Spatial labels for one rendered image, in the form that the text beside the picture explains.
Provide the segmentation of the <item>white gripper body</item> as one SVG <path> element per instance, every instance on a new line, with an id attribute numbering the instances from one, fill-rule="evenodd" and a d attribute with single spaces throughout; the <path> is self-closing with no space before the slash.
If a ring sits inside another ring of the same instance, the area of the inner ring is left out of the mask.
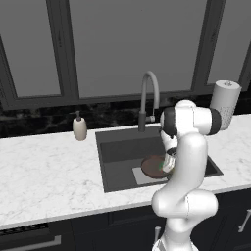
<path id="1" fill-rule="evenodd" d="M 163 163 L 163 171 L 165 173 L 170 172 L 175 166 L 175 161 L 176 161 L 175 156 L 166 154 L 165 155 L 165 160 L 164 160 L 164 163 Z"/>

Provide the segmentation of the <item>brown round pan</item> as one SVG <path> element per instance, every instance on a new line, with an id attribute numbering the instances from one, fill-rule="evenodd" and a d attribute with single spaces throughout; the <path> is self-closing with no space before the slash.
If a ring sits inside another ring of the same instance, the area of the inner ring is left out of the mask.
<path id="1" fill-rule="evenodd" d="M 165 156 L 164 155 L 150 155 L 145 157 L 141 161 L 141 170 L 143 173 L 151 178 L 164 178 L 169 175 L 169 173 L 165 173 L 164 171 L 159 171 L 159 164 L 161 162 L 164 163 Z"/>

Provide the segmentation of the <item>dark grey sink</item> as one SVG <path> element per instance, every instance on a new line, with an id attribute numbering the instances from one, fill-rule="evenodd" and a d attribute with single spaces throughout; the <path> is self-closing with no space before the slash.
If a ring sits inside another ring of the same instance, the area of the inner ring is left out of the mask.
<path id="1" fill-rule="evenodd" d="M 144 132 L 136 127 L 95 133 L 105 193 L 168 182 L 171 174 L 152 178 L 141 171 L 145 157 L 165 154 L 159 128 L 154 125 Z"/>

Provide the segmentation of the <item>grey curved tap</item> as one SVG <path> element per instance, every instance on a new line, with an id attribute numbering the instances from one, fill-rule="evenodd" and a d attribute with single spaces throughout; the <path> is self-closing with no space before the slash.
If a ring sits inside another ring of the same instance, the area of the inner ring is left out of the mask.
<path id="1" fill-rule="evenodd" d="M 146 92 L 147 92 L 147 81 L 151 80 L 153 85 L 153 94 L 154 94 L 154 101 L 153 101 L 153 110 L 152 115 L 147 117 L 146 116 Z M 142 87 L 141 87 L 141 103 L 140 103 L 140 110 L 139 110 L 139 117 L 138 117 L 138 131 L 144 132 L 145 125 L 147 123 L 155 123 L 155 111 L 159 109 L 160 106 L 160 90 L 159 90 L 159 83 L 155 76 L 155 74 L 151 71 L 148 71 L 144 74 L 142 79 Z"/>

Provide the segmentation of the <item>dark cupboard door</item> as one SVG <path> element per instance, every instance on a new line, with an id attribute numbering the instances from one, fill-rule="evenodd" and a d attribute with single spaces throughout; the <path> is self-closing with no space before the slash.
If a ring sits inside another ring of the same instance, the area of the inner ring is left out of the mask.
<path id="1" fill-rule="evenodd" d="M 151 251 L 155 227 L 164 227 L 150 206 L 71 220 L 76 251 Z"/>
<path id="2" fill-rule="evenodd" d="M 251 217 L 243 232 L 238 232 L 248 209 L 251 209 L 251 188 L 216 195 L 219 210 L 199 224 L 191 239 L 199 251 L 251 251 Z"/>

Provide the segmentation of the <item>white paper towel roll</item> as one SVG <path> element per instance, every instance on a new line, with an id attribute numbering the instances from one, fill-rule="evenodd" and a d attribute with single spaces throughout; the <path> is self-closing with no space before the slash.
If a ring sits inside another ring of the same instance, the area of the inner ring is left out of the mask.
<path id="1" fill-rule="evenodd" d="M 241 86 L 237 82 L 218 80 L 215 83 L 210 107 L 218 110 L 221 114 L 221 130 L 228 129 L 240 92 Z"/>

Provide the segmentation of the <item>beige soap dispenser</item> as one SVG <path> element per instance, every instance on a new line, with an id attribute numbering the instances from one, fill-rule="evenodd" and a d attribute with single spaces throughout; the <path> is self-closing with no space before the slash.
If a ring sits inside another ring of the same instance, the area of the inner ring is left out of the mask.
<path id="1" fill-rule="evenodd" d="M 85 119 L 80 115 L 80 111 L 75 111 L 75 118 L 73 120 L 73 133 L 75 139 L 83 141 L 87 136 L 87 125 Z"/>

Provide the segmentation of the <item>dark framed window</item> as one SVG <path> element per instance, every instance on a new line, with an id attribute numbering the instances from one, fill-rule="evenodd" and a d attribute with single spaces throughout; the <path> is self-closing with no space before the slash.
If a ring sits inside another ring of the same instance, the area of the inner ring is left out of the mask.
<path id="1" fill-rule="evenodd" d="M 139 100 L 251 79 L 251 0 L 0 0 L 6 110 Z"/>

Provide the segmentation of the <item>black dishwasher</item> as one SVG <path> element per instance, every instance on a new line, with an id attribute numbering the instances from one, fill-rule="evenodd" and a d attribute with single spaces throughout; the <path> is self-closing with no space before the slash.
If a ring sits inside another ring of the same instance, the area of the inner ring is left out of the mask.
<path id="1" fill-rule="evenodd" d="M 69 220 L 0 230 L 0 251 L 2 249 L 52 241 L 56 235 L 62 236 L 60 245 L 33 251 L 75 251 L 72 226 Z"/>

